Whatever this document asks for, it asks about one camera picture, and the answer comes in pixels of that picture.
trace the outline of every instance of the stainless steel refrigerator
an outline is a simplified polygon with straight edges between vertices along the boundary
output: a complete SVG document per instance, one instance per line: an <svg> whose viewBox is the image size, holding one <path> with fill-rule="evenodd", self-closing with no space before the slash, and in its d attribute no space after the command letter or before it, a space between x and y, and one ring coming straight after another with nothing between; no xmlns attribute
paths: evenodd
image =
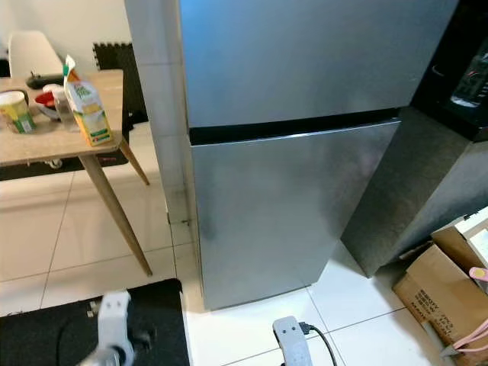
<svg viewBox="0 0 488 366"><path fill-rule="evenodd" d="M180 0L207 308L318 280L456 3Z"/></svg>

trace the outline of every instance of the refrigerator door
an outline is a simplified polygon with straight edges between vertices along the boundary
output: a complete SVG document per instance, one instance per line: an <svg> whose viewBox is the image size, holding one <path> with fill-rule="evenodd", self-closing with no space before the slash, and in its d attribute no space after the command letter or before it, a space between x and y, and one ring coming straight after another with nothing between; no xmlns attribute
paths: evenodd
<svg viewBox="0 0 488 366"><path fill-rule="evenodd" d="M408 105L457 0L180 0L190 127Z"/></svg>
<svg viewBox="0 0 488 366"><path fill-rule="evenodd" d="M192 146L205 306L317 281L397 124Z"/></svg>

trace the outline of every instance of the white tiled wall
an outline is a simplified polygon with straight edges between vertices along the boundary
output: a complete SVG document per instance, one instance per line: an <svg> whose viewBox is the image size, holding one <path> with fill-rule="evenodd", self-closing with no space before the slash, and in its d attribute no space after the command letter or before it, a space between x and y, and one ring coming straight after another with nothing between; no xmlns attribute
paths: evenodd
<svg viewBox="0 0 488 366"><path fill-rule="evenodd" d="M194 220L178 0L125 2L169 219Z"/></svg>

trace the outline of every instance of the black cable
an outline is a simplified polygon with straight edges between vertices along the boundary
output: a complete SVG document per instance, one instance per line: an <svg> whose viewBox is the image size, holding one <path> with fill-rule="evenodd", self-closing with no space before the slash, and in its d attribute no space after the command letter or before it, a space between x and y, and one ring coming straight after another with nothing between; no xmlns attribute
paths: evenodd
<svg viewBox="0 0 488 366"><path fill-rule="evenodd" d="M320 329L318 329L316 326L312 326L311 324L306 324L305 322L300 322L299 325L304 335L309 334L310 330L315 331L319 335L319 337L324 341L324 343L327 346L327 349L329 350L330 358L332 359L332 364L334 366L337 366L336 357L334 357L334 352L332 351L332 347L330 346L329 341L327 340L326 336L320 331Z"/></svg>

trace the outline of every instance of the plastic container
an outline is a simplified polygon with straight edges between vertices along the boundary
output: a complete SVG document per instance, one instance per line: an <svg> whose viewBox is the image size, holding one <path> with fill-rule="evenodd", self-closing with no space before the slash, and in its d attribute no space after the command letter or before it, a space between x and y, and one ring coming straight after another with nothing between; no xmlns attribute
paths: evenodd
<svg viewBox="0 0 488 366"><path fill-rule="evenodd" d="M64 88L53 89L53 96L54 107L56 108L56 112L58 112L58 116L61 122L63 122L66 130L68 130L69 132L78 132L79 127L76 123L75 117L73 116L71 107L69 106L68 98L66 97Z"/></svg>

